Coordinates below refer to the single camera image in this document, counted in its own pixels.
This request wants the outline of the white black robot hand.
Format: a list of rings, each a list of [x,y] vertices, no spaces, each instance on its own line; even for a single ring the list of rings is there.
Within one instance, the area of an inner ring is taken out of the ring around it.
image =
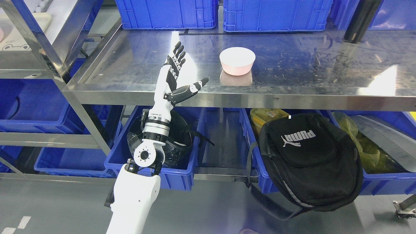
[[[185,55],[184,46],[180,41],[169,52],[156,83],[154,105],[149,112],[151,116],[167,119],[175,105],[195,96],[208,83],[209,78],[203,78],[193,84],[177,86],[177,80],[186,61]]]

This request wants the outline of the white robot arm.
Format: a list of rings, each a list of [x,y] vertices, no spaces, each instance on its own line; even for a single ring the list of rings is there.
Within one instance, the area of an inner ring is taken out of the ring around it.
[[[141,143],[133,154],[133,162],[120,169],[113,187],[114,202],[107,234],[141,234],[152,204],[159,195],[163,146],[168,138],[171,110],[151,108],[142,114]]]

